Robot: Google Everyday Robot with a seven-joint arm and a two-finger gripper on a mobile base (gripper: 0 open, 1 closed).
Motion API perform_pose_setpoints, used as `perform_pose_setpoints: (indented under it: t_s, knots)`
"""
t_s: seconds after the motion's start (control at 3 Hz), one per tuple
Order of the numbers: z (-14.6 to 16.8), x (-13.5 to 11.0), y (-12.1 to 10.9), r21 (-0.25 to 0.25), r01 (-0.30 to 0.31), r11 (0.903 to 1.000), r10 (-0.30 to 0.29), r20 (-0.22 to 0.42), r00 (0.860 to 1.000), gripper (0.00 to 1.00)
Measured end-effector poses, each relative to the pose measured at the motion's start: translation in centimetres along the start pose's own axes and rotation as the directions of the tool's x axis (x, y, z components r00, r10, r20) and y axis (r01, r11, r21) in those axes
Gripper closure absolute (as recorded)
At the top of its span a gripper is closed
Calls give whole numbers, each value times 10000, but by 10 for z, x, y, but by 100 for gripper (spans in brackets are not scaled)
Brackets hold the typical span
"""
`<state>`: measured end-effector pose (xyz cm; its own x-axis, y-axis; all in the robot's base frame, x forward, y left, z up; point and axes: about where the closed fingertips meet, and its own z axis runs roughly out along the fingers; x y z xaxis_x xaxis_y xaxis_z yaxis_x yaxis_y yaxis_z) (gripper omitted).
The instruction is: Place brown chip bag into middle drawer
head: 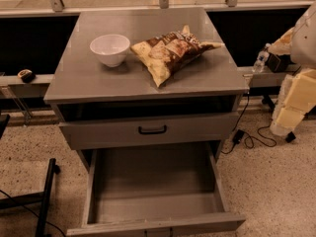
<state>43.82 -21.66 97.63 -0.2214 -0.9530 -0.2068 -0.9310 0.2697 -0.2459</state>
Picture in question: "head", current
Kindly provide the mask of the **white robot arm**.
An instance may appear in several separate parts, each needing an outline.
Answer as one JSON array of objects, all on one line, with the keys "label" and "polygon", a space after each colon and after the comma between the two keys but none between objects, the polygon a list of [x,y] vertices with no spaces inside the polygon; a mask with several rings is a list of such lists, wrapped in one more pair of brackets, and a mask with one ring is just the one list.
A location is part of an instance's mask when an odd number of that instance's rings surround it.
[{"label": "white robot arm", "polygon": [[269,53],[289,55],[302,68],[282,81],[270,125],[274,135],[286,136],[316,106],[316,2],[269,47]]}]

